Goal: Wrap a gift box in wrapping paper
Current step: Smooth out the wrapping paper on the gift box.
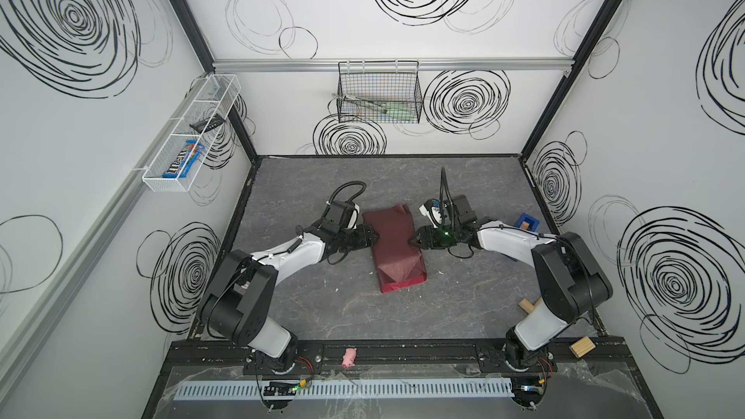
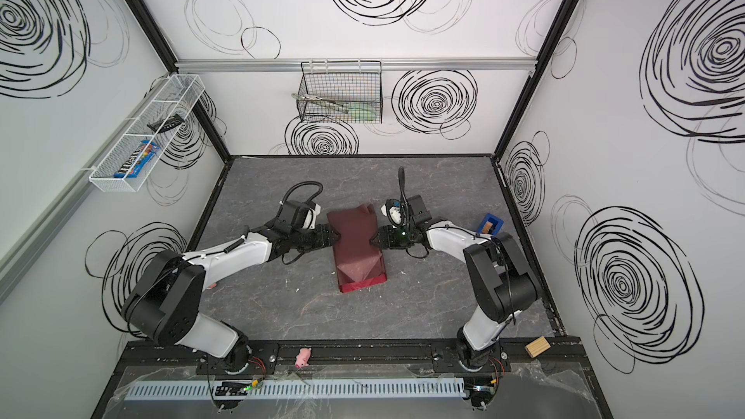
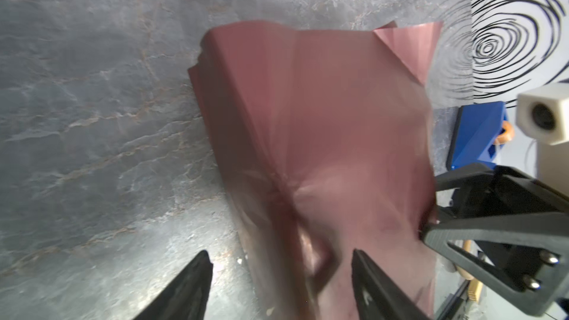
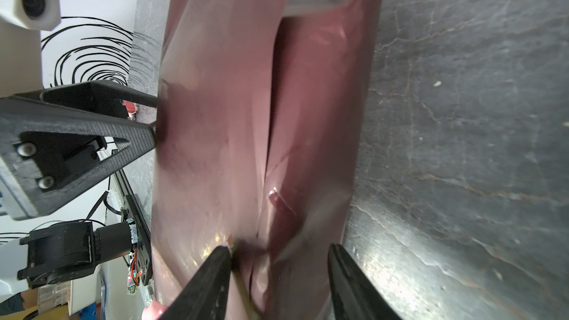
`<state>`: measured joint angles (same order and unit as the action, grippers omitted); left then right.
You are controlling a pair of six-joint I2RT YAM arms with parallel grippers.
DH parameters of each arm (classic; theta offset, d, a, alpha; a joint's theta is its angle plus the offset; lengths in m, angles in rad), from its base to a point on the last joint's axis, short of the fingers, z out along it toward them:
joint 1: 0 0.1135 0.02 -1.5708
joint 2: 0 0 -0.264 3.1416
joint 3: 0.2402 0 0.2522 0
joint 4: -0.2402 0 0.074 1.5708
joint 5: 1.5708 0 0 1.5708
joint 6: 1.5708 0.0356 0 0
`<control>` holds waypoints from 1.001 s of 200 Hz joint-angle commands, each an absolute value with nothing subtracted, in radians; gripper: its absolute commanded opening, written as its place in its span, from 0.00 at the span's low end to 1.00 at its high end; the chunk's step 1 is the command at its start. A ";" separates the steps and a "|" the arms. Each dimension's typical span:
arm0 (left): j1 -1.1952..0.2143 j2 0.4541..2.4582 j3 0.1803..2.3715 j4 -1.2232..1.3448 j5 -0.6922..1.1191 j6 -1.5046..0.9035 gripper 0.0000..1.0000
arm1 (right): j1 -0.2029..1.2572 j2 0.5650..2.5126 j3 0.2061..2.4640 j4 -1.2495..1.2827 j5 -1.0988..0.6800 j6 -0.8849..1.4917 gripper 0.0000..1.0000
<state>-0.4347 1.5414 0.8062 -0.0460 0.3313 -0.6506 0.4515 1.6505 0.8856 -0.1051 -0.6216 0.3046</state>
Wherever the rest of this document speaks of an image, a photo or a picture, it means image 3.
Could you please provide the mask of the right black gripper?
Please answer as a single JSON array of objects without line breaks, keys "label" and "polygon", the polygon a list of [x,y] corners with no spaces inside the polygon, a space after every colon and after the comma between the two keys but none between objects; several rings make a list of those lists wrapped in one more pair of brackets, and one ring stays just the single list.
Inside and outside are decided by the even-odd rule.
[{"label": "right black gripper", "polygon": [[529,316],[568,310],[568,198],[512,168],[473,163],[436,177],[453,220],[423,243]]}]

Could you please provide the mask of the red wrapping paper sheet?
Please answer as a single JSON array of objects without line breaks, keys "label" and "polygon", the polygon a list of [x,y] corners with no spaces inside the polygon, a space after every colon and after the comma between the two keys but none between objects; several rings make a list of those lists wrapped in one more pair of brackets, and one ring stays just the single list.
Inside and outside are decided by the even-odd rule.
[{"label": "red wrapping paper sheet", "polygon": [[250,21],[204,35],[189,76],[271,319],[357,319],[356,249],[434,313],[419,231],[436,217],[425,83],[441,30]]}]

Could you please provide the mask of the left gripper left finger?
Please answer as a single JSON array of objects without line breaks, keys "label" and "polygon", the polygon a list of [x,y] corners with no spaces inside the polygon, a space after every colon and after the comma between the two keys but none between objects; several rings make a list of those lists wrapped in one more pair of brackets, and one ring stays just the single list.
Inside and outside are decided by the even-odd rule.
[{"label": "left gripper left finger", "polygon": [[203,320],[210,295],[213,264],[202,250],[135,320]]}]

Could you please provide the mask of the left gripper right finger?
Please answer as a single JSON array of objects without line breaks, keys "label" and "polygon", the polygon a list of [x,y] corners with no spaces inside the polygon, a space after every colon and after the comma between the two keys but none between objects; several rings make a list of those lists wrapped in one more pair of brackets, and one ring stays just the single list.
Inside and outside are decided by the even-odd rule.
[{"label": "left gripper right finger", "polygon": [[366,252],[355,249],[351,267],[361,320],[428,320]]}]

